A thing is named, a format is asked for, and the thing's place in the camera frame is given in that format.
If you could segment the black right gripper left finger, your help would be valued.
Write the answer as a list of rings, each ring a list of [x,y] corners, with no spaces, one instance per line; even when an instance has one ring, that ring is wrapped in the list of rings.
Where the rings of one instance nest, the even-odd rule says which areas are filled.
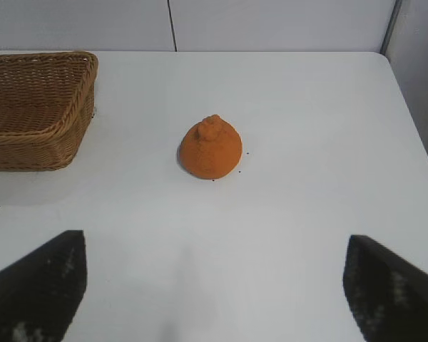
[[[84,233],[67,230],[0,271],[0,341],[62,341],[86,288]]]

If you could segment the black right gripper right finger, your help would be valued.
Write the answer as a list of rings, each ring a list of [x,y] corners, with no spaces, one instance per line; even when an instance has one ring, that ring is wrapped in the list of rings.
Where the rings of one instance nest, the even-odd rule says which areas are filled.
[[[428,341],[428,274],[366,235],[349,238],[343,289],[366,341]]]

